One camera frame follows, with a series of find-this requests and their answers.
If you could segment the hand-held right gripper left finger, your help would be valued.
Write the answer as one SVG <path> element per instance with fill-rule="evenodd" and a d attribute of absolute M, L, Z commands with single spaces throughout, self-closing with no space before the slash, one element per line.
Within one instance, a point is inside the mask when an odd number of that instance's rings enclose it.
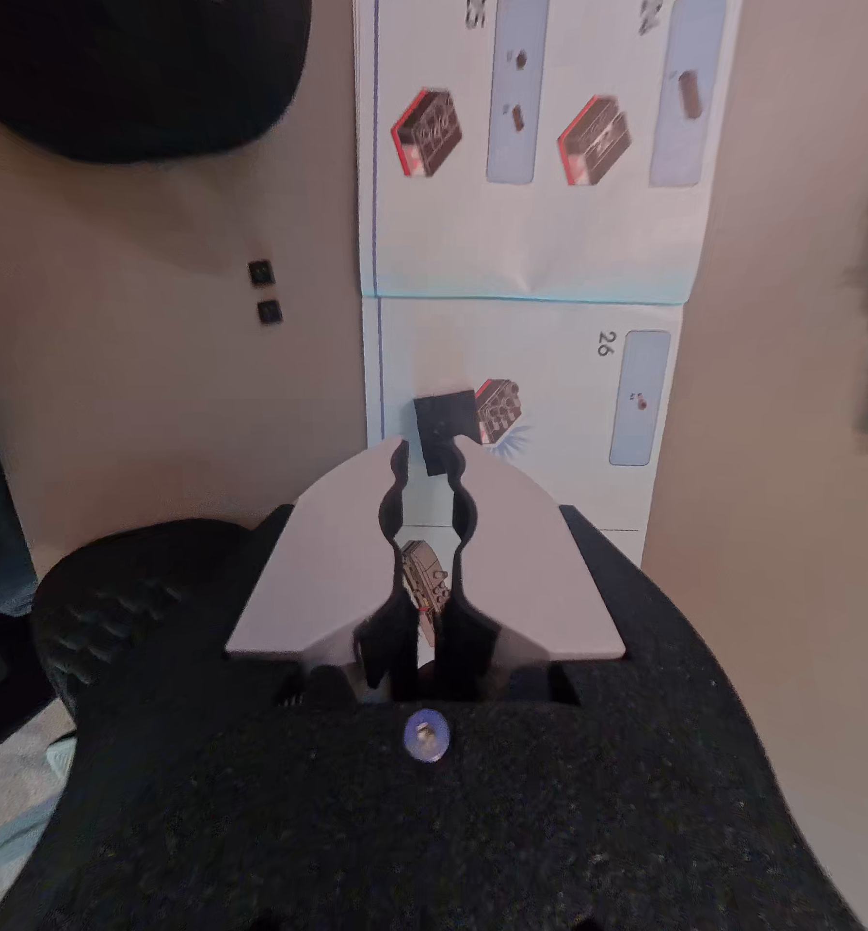
<path fill-rule="evenodd" d="M 395 540 L 408 452 L 390 436 L 300 496 L 226 641 L 231 658 L 358 669 L 370 691 L 414 665 L 417 611 Z"/>

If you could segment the open instruction booklet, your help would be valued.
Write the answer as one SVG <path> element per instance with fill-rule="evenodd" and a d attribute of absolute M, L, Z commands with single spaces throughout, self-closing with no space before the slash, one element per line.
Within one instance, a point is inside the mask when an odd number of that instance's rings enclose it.
<path fill-rule="evenodd" d="M 414 399 L 639 564 L 742 2 L 354 2 L 368 437 L 451 580 Z"/>

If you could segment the black cushioned pad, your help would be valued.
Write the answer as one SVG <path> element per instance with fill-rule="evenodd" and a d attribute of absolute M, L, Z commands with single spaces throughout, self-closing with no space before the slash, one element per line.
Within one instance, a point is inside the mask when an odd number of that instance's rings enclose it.
<path fill-rule="evenodd" d="M 310 1 L 0 1 L 0 124 L 94 165 L 231 152 L 299 86 Z"/>

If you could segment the black red brick assembly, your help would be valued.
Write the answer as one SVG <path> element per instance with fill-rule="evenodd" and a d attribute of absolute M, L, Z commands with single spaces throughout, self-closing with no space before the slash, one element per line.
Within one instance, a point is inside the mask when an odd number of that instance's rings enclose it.
<path fill-rule="evenodd" d="M 467 388 L 457 392 L 414 399 L 417 431 L 428 477 L 447 472 L 443 454 L 456 436 L 482 444 L 476 393 Z"/>

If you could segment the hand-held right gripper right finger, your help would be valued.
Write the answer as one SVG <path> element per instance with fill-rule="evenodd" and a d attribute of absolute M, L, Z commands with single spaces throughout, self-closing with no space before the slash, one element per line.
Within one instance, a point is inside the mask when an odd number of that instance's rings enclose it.
<path fill-rule="evenodd" d="M 458 544 L 436 632 L 440 691 L 475 700 L 521 670 L 626 658 L 552 497 L 466 436 L 450 440 L 442 456 Z"/>

